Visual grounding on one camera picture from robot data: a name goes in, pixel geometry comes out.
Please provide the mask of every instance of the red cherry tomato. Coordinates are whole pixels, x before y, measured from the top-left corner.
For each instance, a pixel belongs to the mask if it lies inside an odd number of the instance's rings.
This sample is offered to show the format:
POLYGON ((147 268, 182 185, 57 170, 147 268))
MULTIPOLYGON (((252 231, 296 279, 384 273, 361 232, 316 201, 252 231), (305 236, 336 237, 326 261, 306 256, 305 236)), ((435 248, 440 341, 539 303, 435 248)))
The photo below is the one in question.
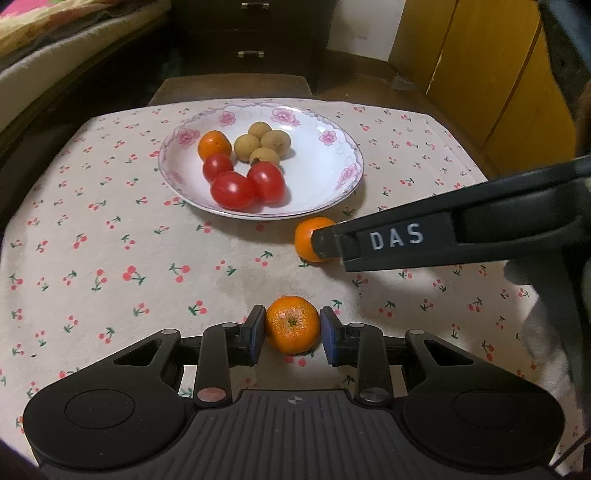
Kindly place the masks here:
POLYGON ((273 163, 260 161, 254 164, 246 175, 255 186, 256 195, 264 203, 277 203, 285 196, 285 180, 281 170, 273 163))
POLYGON ((250 180, 235 171, 220 173, 212 183, 211 194, 218 204, 228 210, 244 210, 256 198, 250 180))
POLYGON ((203 176, 211 183, 224 171, 234 170, 234 164, 225 153, 214 153, 203 162, 203 176))

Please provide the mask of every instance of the brown longan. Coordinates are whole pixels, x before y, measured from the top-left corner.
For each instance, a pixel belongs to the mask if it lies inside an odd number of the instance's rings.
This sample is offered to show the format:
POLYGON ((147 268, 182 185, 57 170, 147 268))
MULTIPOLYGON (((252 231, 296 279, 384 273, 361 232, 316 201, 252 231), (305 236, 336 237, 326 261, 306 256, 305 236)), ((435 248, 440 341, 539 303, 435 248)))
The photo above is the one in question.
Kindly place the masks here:
POLYGON ((234 142, 234 152, 238 160, 248 162, 252 152, 261 146, 258 138, 254 135, 240 135, 234 142))
POLYGON ((279 155, 277 155, 274 150, 265 147, 257 148, 254 152, 252 152, 249 159, 251 165, 254 165, 260 161, 267 161, 273 163, 274 165, 279 165, 279 160, 279 155))
POLYGON ((261 146, 274 150, 282 157, 291 148, 291 138, 283 130, 271 130, 262 136, 261 146))
POLYGON ((259 140, 262 138, 263 135, 265 135, 267 132, 270 132, 270 131, 271 131, 271 126, 269 124, 266 124, 265 122, 254 122, 248 128, 248 134, 254 135, 259 140))

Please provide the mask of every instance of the blue gripper pad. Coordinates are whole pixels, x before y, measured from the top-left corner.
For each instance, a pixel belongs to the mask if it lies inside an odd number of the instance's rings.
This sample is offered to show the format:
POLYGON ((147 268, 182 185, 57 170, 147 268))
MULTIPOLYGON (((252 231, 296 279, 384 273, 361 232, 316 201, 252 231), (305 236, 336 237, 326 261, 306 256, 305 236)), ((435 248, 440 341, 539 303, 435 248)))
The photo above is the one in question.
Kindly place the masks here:
POLYGON ((267 311, 264 307, 260 306, 260 309, 253 308, 246 319, 246 322, 251 321, 251 316, 255 316, 254 324, 251 330, 251 344, 250 344, 250 361, 251 365, 258 363, 259 356, 261 354, 262 344, 265 341, 265 315, 267 311))
POLYGON ((336 332, 330 321, 331 314, 334 315, 332 309, 329 307, 324 307, 320 310, 320 339, 322 340, 328 363, 336 367, 340 363, 336 347, 336 332))

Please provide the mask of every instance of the drawer handle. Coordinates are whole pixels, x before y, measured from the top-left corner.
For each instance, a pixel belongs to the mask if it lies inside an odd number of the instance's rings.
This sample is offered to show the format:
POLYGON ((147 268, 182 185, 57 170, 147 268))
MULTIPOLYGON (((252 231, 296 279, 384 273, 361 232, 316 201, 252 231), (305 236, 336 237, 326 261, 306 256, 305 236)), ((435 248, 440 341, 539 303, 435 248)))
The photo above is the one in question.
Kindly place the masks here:
POLYGON ((257 56, 260 59, 265 58, 265 52, 262 50, 239 50, 238 58, 243 59, 246 56, 257 56))
POLYGON ((242 2, 240 7, 243 10, 247 10, 249 8, 261 8, 263 10, 269 10, 269 2, 242 2))

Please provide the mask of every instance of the plate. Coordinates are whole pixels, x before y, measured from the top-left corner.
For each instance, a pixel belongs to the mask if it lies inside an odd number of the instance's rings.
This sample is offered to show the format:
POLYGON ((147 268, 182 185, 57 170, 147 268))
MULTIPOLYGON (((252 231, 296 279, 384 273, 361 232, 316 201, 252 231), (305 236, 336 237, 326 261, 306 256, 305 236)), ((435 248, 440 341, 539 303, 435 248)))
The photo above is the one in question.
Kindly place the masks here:
MULTIPOLYGON (((249 165, 236 160, 235 170, 246 176, 249 165)), ((311 110, 279 103, 234 102, 210 108, 187 119, 164 140, 158 156, 166 183, 191 205, 232 218, 281 220, 320 212, 345 200, 363 177, 359 147, 341 127, 311 110), (220 130, 233 144, 257 121, 281 129, 291 137, 291 150, 281 161, 287 192, 277 205, 257 203, 245 211, 219 206, 203 177, 197 155, 199 138, 220 130)))

